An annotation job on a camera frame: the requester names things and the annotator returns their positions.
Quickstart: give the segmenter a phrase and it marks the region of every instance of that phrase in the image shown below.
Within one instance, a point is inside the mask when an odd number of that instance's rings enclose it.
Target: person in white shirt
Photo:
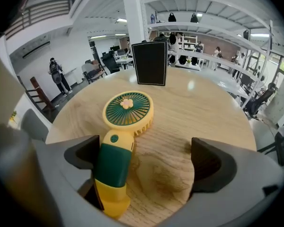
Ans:
[[[217,46],[216,50],[213,53],[214,57],[218,57],[218,55],[221,53],[221,49],[219,48],[219,46]],[[218,67],[218,63],[211,61],[209,63],[209,67],[213,70],[217,70]]]
[[[238,57],[236,58],[236,64],[238,64],[239,66],[242,66],[243,63],[244,63],[244,56],[245,56],[245,54],[244,54],[244,53],[241,53],[241,56],[238,56]],[[237,73],[237,78],[236,78],[236,79],[238,79],[240,73],[239,73],[237,70],[234,70],[234,71],[233,71],[233,73],[232,73],[232,79],[235,79],[236,73]]]
[[[65,86],[68,94],[72,93],[72,90],[64,77],[62,66],[57,61],[55,61],[54,58],[51,58],[48,74],[52,75],[54,83],[57,85],[58,89],[64,97],[66,97],[67,94],[65,93],[61,83],[63,83],[63,85]]]

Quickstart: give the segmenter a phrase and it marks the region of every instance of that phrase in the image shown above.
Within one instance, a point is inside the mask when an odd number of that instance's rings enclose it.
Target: wooden round table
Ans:
[[[60,111],[46,143],[88,135],[100,135],[102,140],[109,130],[102,120],[105,103],[128,90],[152,97],[154,119],[145,133],[135,137],[127,177],[131,205],[119,219],[123,223],[154,226],[186,203],[194,181],[192,137],[256,150],[248,120],[227,92],[190,70],[170,67],[165,87],[138,85],[134,69],[88,85]]]

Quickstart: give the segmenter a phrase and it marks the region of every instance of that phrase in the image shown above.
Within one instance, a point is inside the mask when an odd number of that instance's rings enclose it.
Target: gray floor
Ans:
[[[106,66],[104,66],[103,68],[105,72],[109,75],[110,71],[108,70],[108,68]],[[68,101],[70,101],[78,92],[80,92],[83,88],[85,88],[88,85],[89,83],[87,82],[86,79],[84,79],[82,83],[80,84],[75,83],[74,85],[71,86],[72,93],[67,95],[67,97],[63,97],[62,94],[59,94],[56,98],[52,100],[52,104],[55,106],[55,110],[51,112],[46,111],[45,113],[46,118],[50,122],[53,122],[55,118],[57,117],[58,113],[61,111],[61,109],[68,103]]]

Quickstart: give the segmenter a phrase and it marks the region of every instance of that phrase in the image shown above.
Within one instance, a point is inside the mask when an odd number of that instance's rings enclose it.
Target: handheld fan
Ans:
[[[134,135],[149,128],[153,102],[144,92],[127,91],[111,98],[103,109],[103,120],[111,128],[100,146],[94,177],[104,212],[120,217],[130,205],[126,178]]]

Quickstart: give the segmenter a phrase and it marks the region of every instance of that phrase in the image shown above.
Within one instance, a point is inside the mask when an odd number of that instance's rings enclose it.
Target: railing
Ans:
[[[50,0],[27,7],[5,31],[6,38],[42,20],[68,14],[71,6],[72,0]]]

